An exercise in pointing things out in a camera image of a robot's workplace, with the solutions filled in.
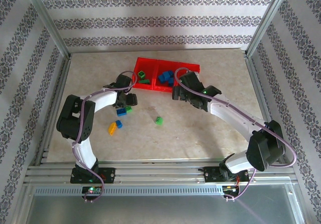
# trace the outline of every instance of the blue block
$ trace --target blue block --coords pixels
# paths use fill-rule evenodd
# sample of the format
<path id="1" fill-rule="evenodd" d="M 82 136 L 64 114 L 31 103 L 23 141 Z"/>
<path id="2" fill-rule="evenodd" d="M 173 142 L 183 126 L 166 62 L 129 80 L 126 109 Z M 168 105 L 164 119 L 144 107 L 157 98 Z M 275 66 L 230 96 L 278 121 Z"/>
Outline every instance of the blue block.
<path id="1" fill-rule="evenodd" d="M 169 72 L 163 72 L 163 76 L 164 76 L 165 81 L 168 81 L 170 79 L 170 77 L 171 77 Z"/>
<path id="2" fill-rule="evenodd" d="M 116 120 L 116 124 L 119 129 L 122 127 L 122 123 L 120 120 Z"/>
<path id="3" fill-rule="evenodd" d="M 174 86 L 174 78 L 171 77 L 171 78 L 169 79 L 169 87 L 173 87 L 173 86 Z"/>
<path id="4" fill-rule="evenodd" d="M 158 76 L 158 79 L 159 79 L 160 83 L 164 83 L 165 82 L 165 78 L 164 78 L 163 75 Z"/>
<path id="5" fill-rule="evenodd" d="M 173 71 L 168 71 L 168 73 L 170 74 L 171 77 L 174 77 L 174 72 Z"/>
<path id="6" fill-rule="evenodd" d="M 123 115 L 126 115 L 126 114 L 127 114 L 125 108 L 117 109 L 116 112 L 117 112 L 117 116 L 123 116 Z"/>

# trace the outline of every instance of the striped wallpaper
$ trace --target striped wallpaper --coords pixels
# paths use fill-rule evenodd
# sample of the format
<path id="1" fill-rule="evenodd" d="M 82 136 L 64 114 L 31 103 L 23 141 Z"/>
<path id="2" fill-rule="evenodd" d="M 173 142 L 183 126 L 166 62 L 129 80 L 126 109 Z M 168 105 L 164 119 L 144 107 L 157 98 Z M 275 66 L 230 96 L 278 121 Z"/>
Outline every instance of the striped wallpaper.
<path id="1" fill-rule="evenodd" d="M 11 223 L 63 57 L 29 0 L 0 1 L 0 223 Z"/>
<path id="2" fill-rule="evenodd" d="M 70 52 L 246 49 L 271 0 L 43 0 Z"/>
<path id="3" fill-rule="evenodd" d="M 284 0 L 252 56 L 270 115 L 297 153 L 311 223 L 321 223 L 321 0 Z"/>

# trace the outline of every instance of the green toy brick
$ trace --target green toy brick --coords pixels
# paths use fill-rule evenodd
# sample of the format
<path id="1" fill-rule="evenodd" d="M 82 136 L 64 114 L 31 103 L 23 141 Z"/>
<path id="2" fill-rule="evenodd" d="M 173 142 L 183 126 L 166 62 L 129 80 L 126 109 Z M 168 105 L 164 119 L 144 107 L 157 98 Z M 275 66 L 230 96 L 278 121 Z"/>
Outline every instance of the green toy brick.
<path id="1" fill-rule="evenodd" d="M 163 124 L 163 118 L 162 117 L 157 117 L 156 122 L 157 125 L 162 125 Z"/>
<path id="2" fill-rule="evenodd" d="M 139 77 L 141 78 L 141 80 L 143 80 L 145 78 L 145 73 L 143 71 L 140 71 L 138 73 Z"/>
<path id="3" fill-rule="evenodd" d="M 132 112 L 132 108 L 130 106 L 126 107 L 125 109 L 127 113 Z"/>
<path id="4" fill-rule="evenodd" d="M 140 80 L 138 81 L 139 83 L 145 83 L 145 84 L 150 84 L 149 79 L 145 79 L 145 80 Z"/>

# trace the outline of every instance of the marble surface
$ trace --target marble surface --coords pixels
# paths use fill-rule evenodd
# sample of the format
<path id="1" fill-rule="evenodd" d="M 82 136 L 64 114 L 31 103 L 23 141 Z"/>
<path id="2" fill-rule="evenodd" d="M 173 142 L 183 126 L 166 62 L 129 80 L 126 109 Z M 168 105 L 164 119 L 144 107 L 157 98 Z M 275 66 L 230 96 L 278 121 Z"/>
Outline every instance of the marble surface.
<path id="1" fill-rule="evenodd" d="M 73 54 L 60 110 L 68 95 L 88 95 L 113 82 L 120 72 L 133 70 L 137 57 L 200 64 L 204 86 L 217 87 L 246 111 L 262 117 L 239 49 Z M 95 114 L 90 142 L 100 161 L 222 158 L 247 148 L 244 138 L 227 123 L 172 100 L 171 93 L 137 88 L 132 92 L 138 98 L 133 112 L 117 117 L 109 106 Z M 162 126 L 154 123 L 157 116 L 164 119 Z M 108 127 L 117 119 L 123 128 L 110 136 Z M 47 162 L 74 160 L 70 145 L 54 129 Z"/>

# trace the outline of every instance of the yellow toy brick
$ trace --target yellow toy brick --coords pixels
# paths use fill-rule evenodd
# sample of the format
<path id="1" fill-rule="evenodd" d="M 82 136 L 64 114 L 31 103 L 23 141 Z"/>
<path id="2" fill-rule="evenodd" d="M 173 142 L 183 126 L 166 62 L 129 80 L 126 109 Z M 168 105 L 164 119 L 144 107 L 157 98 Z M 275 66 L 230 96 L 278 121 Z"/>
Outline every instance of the yellow toy brick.
<path id="1" fill-rule="evenodd" d="M 113 123 L 109 126 L 108 132 L 109 132 L 109 134 L 110 134 L 111 136 L 114 134 L 114 132 L 115 132 L 115 130 L 116 130 L 116 127 L 117 127 L 117 125 L 116 125 L 115 122 L 113 122 Z"/>

